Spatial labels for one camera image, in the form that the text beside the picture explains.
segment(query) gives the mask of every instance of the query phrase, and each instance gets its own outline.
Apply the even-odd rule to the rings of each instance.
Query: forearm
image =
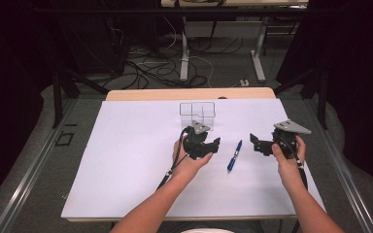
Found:
[[[288,191],[302,232],[344,232],[304,187]]]
[[[188,181],[172,178],[129,212],[111,232],[156,232]]]

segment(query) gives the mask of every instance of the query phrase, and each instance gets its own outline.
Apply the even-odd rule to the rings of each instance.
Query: metal bar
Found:
[[[35,13],[56,16],[94,16],[94,17],[225,17],[234,14],[235,17],[328,17],[347,14],[338,10],[311,9],[238,9],[238,8],[186,8],[186,9],[134,9],[134,10],[77,10],[77,9],[43,9],[30,7]]]
[[[38,180],[39,174],[41,173],[46,161],[48,160],[52,145],[60,134],[60,129],[62,128],[61,125],[72,112],[73,108],[76,105],[76,102],[77,100],[75,99],[68,100],[64,111],[65,118],[60,121],[60,126],[54,128],[51,131],[41,151],[36,156],[35,160],[32,162],[25,175],[23,176],[22,181],[20,182],[17,190],[14,192],[14,195],[11,198],[11,201],[8,203],[8,206],[6,207],[4,213],[0,216],[0,233],[10,232],[12,224],[15,222],[18,213],[22,209],[26,198],[32,190],[34,183]]]
[[[317,128],[320,129],[319,132],[322,134],[324,142],[329,149],[329,159],[332,162],[334,171],[338,176],[338,180],[344,187],[344,191],[346,192],[347,197],[350,200],[351,207],[356,213],[356,218],[358,219],[362,230],[367,233],[373,233],[373,219],[368,213],[368,210],[363,203],[363,199],[358,189],[356,188],[353,176],[351,175],[351,172],[348,169],[347,164],[345,163],[344,155],[341,154],[340,151],[335,147],[334,143],[331,140],[331,137],[329,136],[329,133],[326,130],[322,129],[321,123],[318,121],[318,118],[315,117],[317,109],[314,106],[313,101],[308,100],[304,102],[306,103],[305,105],[308,109],[309,114],[312,116],[311,119],[313,120]]]

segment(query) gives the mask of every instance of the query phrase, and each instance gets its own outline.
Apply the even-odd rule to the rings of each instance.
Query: power strip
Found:
[[[250,82],[248,82],[248,80],[240,80],[239,83],[243,87],[250,86]]]

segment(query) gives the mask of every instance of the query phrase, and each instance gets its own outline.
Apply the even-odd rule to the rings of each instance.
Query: hand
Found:
[[[172,154],[172,159],[175,160],[177,155],[177,150],[180,142],[177,141],[174,144],[174,152]],[[194,160],[189,156],[186,156],[186,152],[184,151],[184,145],[181,142],[181,150],[178,156],[177,163],[178,166],[174,169],[172,178],[181,178],[183,181],[189,183],[195,175],[198,173],[199,169],[207,164],[210,159],[212,158],[213,154],[210,152],[206,154],[203,158]]]
[[[304,164],[306,145],[299,136],[296,136],[296,143],[298,144],[298,158],[301,160],[302,164]],[[284,188],[290,191],[294,188],[304,187],[295,158],[286,159],[278,144],[272,145],[272,152],[277,158],[279,164],[278,173],[280,174]]]

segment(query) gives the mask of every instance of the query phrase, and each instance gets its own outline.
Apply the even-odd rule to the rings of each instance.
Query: black curtain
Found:
[[[51,72],[18,1],[0,1],[0,185],[36,125]]]
[[[294,81],[324,61],[329,78],[327,101],[345,129],[343,153],[373,176],[373,2],[312,0],[309,7],[345,13],[303,18],[277,81]],[[316,81],[315,76],[299,83],[317,86]]]

